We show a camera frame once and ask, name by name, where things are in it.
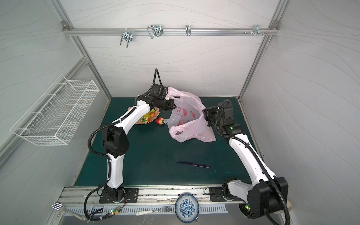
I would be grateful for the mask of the red yellow peach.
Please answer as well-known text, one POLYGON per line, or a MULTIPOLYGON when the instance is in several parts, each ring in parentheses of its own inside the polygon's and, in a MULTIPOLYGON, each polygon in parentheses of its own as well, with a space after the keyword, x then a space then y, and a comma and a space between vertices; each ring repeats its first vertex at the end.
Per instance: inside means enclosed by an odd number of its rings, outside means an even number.
POLYGON ((156 118, 155 122, 158 124, 158 125, 163 125, 164 124, 164 118, 156 118))

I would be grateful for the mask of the pink plastic bag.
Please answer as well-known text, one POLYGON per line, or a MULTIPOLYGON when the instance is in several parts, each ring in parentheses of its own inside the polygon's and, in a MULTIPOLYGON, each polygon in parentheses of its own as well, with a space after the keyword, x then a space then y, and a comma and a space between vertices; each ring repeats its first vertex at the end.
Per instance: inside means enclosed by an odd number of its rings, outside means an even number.
POLYGON ((176 105, 166 123, 174 140, 180 143, 190 139, 205 143, 216 141, 212 128, 207 126, 203 115, 205 106, 198 96, 169 87, 166 99, 173 100, 176 105))

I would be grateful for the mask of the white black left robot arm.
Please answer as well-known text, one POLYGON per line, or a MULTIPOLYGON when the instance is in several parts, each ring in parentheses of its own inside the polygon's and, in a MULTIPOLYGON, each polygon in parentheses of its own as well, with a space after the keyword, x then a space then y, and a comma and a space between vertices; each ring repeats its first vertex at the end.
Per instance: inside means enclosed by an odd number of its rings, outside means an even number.
POLYGON ((134 105, 103 130, 103 147, 108 157, 107 183, 105 193, 114 202, 119 202, 125 195, 123 179, 124 157, 129 149, 127 134, 145 114, 158 108, 170 111, 176 108, 173 99, 166 99, 168 87, 153 84, 148 92, 135 99, 134 105))

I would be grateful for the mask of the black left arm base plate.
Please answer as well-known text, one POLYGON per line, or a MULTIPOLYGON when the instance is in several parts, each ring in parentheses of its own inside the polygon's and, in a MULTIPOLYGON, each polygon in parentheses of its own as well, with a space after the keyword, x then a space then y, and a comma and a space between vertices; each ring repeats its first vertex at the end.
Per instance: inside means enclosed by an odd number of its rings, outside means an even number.
POLYGON ((99 203, 136 203, 138 192, 138 188, 106 188, 100 195, 99 203))

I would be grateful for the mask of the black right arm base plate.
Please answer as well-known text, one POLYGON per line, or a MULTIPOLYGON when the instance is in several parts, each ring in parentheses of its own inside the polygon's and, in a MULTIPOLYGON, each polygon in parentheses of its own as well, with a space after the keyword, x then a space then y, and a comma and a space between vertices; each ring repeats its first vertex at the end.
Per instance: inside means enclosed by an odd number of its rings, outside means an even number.
POLYGON ((207 187, 204 191, 209 196, 211 202, 240 202, 245 203, 242 199, 225 194, 222 187, 207 187))

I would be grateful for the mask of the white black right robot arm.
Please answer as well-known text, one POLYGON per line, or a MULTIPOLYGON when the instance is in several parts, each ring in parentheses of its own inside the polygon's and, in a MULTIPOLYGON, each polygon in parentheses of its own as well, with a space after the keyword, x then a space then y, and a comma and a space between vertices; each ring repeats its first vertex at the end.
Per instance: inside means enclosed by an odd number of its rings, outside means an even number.
POLYGON ((260 158, 251 145, 246 132, 236 123, 233 117, 233 105, 224 100, 217 106, 203 109, 204 119, 209 127, 214 127, 236 152, 251 182, 231 178, 222 186, 223 198, 227 201, 241 199, 244 202, 239 209, 247 218, 255 219, 266 216, 271 223, 276 221, 272 213, 283 211, 285 224, 291 222, 287 206, 288 182, 278 177, 260 158))

